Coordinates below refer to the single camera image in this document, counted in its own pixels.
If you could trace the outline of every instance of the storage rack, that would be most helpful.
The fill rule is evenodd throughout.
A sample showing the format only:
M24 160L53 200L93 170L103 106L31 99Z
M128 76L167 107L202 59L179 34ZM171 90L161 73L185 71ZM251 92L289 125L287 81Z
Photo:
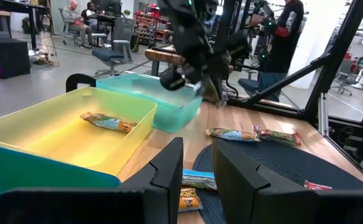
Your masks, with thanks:
M135 21L139 24L137 33L139 35L139 43L143 45L155 44L157 20L146 14L134 14Z
M157 30L156 30L156 40L163 41L163 38L165 37L165 30L167 29L167 24L169 22L169 18L160 16L157 19Z

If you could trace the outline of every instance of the jeans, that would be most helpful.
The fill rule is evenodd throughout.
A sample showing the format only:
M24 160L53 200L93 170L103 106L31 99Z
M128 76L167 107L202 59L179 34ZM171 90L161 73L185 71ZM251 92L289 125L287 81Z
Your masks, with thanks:
M88 42L91 44L92 43L92 28L90 26L79 26L76 24L70 24L70 26L68 26L69 30L73 30L73 31L78 31L81 35L81 41L82 43L85 42L85 34L88 35Z
M258 91L261 92L268 87L276 84L277 82L283 80L287 76L286 73L277 73L277 72L259 72L259 88ZM269 96L266 96L265 100L271 100L275 102L280 101L281 90L272 93Z

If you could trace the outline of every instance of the man sitting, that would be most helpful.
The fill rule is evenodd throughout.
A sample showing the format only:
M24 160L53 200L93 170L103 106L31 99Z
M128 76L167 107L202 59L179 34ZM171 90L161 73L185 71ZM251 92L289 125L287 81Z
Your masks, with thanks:
M89 16L93 15L95 13L100 14L101 11L96 12L96 8L95 8L93 2L88 2L86 9L84 11L82 11L82 13L81 13L81 16L84 19L85 25L90 26L92 28L92 30L97 30L98 22L97 22L97 19L89 18ZM100 25L99 33L104 33L105 28L106 27L104 25ZM107 35L109 34L110 30L111 30L111 27L107 27L107 29L106 29Z
M87 26L83 23L83 18L78 15L78 12L76 11L76 8L78 7L78 3L76 0L71 0L70 5L64 7L63 9L63 17L65 20L71 20L74 21L73 24L70 24L68 26L69 30L78 31L81 35L81 46L87 49L90 49L92 46L92 28L90 26ZM85 43L85 34L88 35L88 42L89 44Z

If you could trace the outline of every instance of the yellow plastic bin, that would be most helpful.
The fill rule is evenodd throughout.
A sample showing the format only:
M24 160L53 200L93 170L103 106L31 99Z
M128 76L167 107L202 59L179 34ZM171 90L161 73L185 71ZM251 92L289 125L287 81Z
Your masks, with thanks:
M117 175L151 132L156 109L149 100L80 88L0 118L0 147ZM130 133L96 127L80 118L89 111L138 125Z

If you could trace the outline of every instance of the black shirt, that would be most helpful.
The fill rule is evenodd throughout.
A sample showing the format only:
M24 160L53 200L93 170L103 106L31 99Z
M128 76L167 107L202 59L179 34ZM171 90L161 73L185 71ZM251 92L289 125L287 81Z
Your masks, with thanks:
M85 25L89 25L89 22L88 22L88 20L89 20L89 17L88 17L88 15L87 15L87 9L84 9L83 11L82 11L82 13L81 13L81 16L82 16L82 18L83 18L83 23L85 24Z
M285 5L268 46L269 61L264 65L265 72L288 72L298 43L304 13L300 0L292 0Z

